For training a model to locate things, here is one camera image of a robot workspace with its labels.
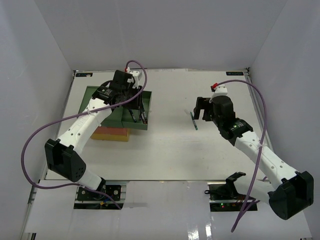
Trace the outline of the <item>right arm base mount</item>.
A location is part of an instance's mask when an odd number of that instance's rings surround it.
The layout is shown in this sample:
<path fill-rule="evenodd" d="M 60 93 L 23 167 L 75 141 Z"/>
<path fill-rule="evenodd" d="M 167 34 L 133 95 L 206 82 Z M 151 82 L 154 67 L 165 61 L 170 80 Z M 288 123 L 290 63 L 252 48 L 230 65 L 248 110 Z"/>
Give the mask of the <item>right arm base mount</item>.
<path fill-rule="evenodd" d="M 204 191 L 205 195 L 209 197 L 209 206 L 212 213 L 222 212 L 240 212 L 245 203 L 245 195 L 233 194 L 225 188 L 226 184 L 211 183 Z"/>

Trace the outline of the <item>green pen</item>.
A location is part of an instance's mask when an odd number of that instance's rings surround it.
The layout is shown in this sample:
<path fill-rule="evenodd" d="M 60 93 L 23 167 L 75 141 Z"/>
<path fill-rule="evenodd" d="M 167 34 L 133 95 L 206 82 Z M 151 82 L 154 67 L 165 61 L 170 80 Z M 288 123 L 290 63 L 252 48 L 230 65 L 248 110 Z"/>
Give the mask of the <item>green pen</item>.
<path fill-rule="evenodd" d="M 189 112 L 189 114 L 190 114 L 190 117 L 191 117 L 191 120 L 192 120 L 192 124 L 193 124 L 195 130 L 197 131 L 198 130 L 198 126 L 196 124 L 195 117 L 194 117 L 194 115 L 193 115 L 193 113 L 191 111 Z"/>

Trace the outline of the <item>green drawer cabinet box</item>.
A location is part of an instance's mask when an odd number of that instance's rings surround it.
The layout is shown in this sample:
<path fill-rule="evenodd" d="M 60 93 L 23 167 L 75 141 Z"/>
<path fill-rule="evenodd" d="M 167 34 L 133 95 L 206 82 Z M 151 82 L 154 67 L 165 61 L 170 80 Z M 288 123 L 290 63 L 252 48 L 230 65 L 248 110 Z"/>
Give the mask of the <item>green drawer cabinet box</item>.
<path fill-rule="evenodd" d="M 79 113 L 83 112 L 87 107 L 92 94 L 96 91 L 97 86 L 87 86 L 79 107 Z M 124 109 L 117 107 L 111 115 L 109 115 L 99 127 L 96 128 L 91 135 L 91 139 L 99 141 L 116 141 L 128 142 L 131 130 L 124 127 L 122 123 Z"/>

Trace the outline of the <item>blue pen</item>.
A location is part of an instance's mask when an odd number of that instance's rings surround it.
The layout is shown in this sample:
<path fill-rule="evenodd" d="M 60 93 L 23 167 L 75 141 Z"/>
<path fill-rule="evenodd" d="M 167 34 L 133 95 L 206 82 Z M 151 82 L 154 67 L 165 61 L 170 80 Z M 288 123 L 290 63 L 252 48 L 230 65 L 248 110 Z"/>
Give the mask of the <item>blue pen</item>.
<path fill-rule="evenodd" d="M 135 117 L 135 115 L 134 115 L 134 112 L 133 112 L 131 109 L 129 109 L 128 111 L 129 111 L 129 113 L 130 113 L 130 115 L 131 115 L 131 118 L 132 118 L 133 122 L 134 122 L 134 123 L 137 123 L 137 119 L 136 119 L 136 117 Z"/>

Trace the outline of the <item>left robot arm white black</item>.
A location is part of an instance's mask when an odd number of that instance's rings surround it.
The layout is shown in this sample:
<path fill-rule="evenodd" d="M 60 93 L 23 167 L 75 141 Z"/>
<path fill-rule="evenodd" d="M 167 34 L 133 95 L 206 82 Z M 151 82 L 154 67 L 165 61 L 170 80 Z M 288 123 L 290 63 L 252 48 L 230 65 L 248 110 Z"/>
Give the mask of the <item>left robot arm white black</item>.
<path fill-rule="evenodd" d="M 48 168 L 69 181 L 88 188 L 88 193 L 99 200 L 105 196 L 102 177 L 87 168 L 81 153 L 87 141 L 116 107 L 130 110 L 141 107 L 142 71 L 116 70 L 110 82 L 104 82 L 92 94 L 82 115 L 56 140 L 44 146 Z"/>

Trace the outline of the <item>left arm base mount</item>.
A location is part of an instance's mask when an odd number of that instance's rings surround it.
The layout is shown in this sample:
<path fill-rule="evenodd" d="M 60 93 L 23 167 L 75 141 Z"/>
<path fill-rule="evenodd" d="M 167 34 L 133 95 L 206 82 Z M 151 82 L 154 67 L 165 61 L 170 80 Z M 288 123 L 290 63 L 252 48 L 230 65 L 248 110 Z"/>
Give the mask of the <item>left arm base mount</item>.
<path fill-rule="evenodd" d="M 104 185 L 101 191 L 110 196 L 118 206 L 103 194 L 97 194 L 83 187 L 79 187 L 73 208 L 76 210 L 120 210 L 123 208 L 125 197 L 123 196 L 121 185 Z"/>

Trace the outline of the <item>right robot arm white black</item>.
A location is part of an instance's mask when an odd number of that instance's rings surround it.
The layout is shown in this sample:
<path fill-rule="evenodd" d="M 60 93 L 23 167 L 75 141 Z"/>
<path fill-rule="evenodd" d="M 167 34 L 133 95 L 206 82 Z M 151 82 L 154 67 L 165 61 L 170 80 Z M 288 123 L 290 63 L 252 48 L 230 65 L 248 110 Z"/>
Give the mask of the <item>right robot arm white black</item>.
<path fill-rule="evenodd" d="M 230 144 L 258 164 L 268 182 L 251 178 L 238 171 L 226 178 L 225 184 L 209 188 L 206 194 L 229 197 L 233 200 L 245 195 L 268 204 L 283 220 L 306 209 L 314 203 L 314 178 L 307 172 L 299 172 L 281 160 L 269 147 L 262 146 L 253 128 L 236 117 L 232 100 L 226 95 L 213 98 L 198 97 L 193 110 L 194 118 L 213 122 L 220 135 Z"/>

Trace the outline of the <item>purple pen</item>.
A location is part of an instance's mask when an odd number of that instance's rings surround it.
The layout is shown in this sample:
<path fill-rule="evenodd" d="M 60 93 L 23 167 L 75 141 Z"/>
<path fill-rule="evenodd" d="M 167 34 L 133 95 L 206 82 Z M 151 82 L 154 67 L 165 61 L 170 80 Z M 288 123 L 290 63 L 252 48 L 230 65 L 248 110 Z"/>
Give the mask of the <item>purple pen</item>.
<path fill-rule="evenodd" d="M 143 108 L 141 106 L 139 106 L 139 109 L 138 109 L 138 116 L 139 116 L 139 120 L 142 121 L 143 120 Z"/>

